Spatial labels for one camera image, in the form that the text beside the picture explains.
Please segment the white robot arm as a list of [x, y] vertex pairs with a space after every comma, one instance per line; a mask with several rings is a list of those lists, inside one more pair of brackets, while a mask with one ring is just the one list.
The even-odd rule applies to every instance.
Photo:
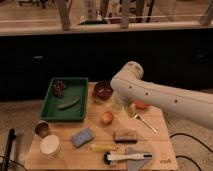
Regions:
[[129, 61], [111, 79], [110, 85], [123, 106], [143, 101], [213, 130], [213, 94], [146, 82], [143, 74], [139, 63]]

